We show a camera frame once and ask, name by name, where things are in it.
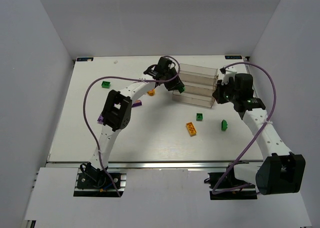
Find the green square lego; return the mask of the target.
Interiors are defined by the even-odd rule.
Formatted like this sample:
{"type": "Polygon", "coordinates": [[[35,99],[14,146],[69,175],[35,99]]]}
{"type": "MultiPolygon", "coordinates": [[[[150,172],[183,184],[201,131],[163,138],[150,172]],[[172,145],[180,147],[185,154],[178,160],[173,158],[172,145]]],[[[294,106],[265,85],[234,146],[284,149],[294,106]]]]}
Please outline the green square lego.
{"type": "Polygon", "coordinates": [[[183,93],[185,90],[186,90],[186,89],[185,89],[184,86],[183,86],[183,87],[180,87],[180,88],[178,89],[178,91],[179,91],[180,94],[183,93]]]}

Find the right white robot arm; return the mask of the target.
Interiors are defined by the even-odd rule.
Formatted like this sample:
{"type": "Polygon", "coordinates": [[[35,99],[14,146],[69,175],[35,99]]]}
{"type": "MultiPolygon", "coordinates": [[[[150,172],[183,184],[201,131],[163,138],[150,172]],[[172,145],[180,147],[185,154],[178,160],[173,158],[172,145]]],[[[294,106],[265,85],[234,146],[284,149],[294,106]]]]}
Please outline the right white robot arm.
{"type": "Polygon", "coordinates": [[[233,104],[250,129],[263,158],[261,166],[243,162],[230,165],[227,177],[254,185],[262,195],[299,192],[306,161],[285,145],[268,121],[264,103],[254,97],[253,77],[247,73],[226,74],[217,82],[213,97],[219,104],[233,104]]]}

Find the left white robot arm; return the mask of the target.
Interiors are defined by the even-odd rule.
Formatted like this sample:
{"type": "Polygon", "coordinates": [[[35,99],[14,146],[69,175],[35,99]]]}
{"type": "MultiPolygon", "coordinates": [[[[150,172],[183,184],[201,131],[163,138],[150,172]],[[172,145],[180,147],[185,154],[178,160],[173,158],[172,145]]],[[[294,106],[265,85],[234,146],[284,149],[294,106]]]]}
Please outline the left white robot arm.
{"type": "Polygon", "coordinates": [[[110,90],[103,106],[100,136],[93,136],[95,151],[87,163],[80,166],[81,172],[95,188],[103,188],[115,181],[108,173],[109,158],[119,133],[130,120],[132,105],[140,97],[158,86],[168,91],[183,93],[185,86],[179,77],[180,63],[172,56],[162,56],[157,64],[149,66],[139,78],[130,78],[132,83],[121,90],[110,90]]]}

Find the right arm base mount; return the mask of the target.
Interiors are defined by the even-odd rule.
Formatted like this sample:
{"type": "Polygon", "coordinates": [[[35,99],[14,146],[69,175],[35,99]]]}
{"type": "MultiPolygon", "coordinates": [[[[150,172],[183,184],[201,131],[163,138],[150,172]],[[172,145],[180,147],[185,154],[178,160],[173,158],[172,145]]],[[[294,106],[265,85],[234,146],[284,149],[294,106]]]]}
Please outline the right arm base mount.
{"type": "Polygon", "coordinates": [[[232,169],[213,191],[216,183],[223,176],[232,162],[204,162],[203,168],[207,169],[207,178],[203,183],[209,186],[210,200],[212,201],[244,201],[257,200],[259,193],[255,185],[235,177],[232,169]]]}

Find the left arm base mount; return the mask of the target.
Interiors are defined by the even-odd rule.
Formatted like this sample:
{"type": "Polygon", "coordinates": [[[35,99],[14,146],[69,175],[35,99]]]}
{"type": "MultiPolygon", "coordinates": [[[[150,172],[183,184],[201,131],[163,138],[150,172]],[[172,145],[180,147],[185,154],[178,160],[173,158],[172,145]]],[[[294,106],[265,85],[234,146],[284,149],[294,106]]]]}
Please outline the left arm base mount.
{"type": "Polygon", "coordinates": [[[111,172],[109,176],[92,164],[82,163],[74,186],[74,197],[120,198],[126,187],[125,173],[111,172]]]}

